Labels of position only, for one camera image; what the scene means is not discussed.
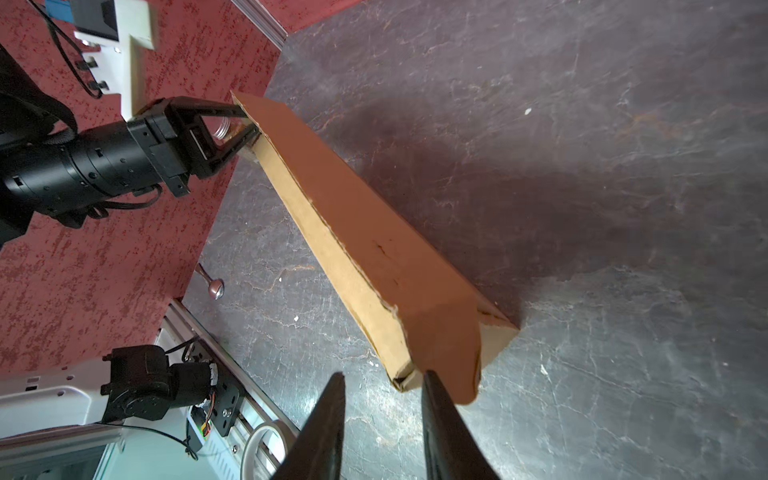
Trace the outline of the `brown cardboard box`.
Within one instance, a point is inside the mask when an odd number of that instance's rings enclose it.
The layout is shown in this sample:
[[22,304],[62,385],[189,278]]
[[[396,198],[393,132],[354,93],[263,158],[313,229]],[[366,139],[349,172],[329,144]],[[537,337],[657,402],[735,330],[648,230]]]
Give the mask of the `brown cardboard box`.
[[386,370],[406,392],[436,373],[457,404],[517,326],[286,105],[235,93],[251,156]]

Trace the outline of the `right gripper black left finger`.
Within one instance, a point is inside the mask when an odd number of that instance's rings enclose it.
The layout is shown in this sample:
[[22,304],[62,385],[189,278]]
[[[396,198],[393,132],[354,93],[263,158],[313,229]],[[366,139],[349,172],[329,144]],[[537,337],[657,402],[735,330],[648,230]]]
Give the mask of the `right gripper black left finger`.
[[271,479],[340,479],[345,408],[344,375],[335,372]]

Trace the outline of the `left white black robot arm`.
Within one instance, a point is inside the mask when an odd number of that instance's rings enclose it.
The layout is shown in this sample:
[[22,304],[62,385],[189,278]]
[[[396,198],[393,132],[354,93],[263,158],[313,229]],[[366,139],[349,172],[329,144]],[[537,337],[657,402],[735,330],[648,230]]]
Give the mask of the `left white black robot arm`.
[[[34,213],[79,229],[112,210],[141,210],[165,191],[188,194],[191,177],[221,171],[260,130],[246,124],[223,144],[206,118],[245,118],[236,105],[158,99],[128,121],[80,131],[72,111],[1,53],[1,241],[26,234]],[[121,201],[151,194],[153,200]]]

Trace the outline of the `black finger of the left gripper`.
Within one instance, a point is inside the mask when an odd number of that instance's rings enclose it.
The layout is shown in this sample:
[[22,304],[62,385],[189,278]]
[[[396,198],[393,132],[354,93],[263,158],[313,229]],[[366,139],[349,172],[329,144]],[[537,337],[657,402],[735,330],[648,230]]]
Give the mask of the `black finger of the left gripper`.
[[223,144],[217,144],[207,128],[203,128],[203,139],[199,141],[202,158],[197,165],[197,177],[207,179],[218,174],[241,149],[260,134],[254,124],[244,126]]
[[186,96],[173,98],[173,111],[174,116],[180,120],[191,120],[194,117],[247,117],[238,105]]

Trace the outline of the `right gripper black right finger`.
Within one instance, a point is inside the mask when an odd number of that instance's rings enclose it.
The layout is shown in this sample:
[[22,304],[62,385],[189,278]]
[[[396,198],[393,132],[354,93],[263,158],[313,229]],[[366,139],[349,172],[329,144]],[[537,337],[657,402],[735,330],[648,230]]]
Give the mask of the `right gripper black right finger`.
[[436,372],[424,374],[421,391],[427,478],[499,480]]

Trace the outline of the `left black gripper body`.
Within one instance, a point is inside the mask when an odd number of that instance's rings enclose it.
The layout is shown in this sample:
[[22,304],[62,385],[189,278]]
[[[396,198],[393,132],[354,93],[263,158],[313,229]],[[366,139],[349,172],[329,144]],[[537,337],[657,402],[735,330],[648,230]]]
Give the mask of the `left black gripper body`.
[[126,126],[170,193],[183,197],[190,193],[191,158],[183,134],[188,121],[204,107],[202,99],[186,96],[160,98],[150,102]]

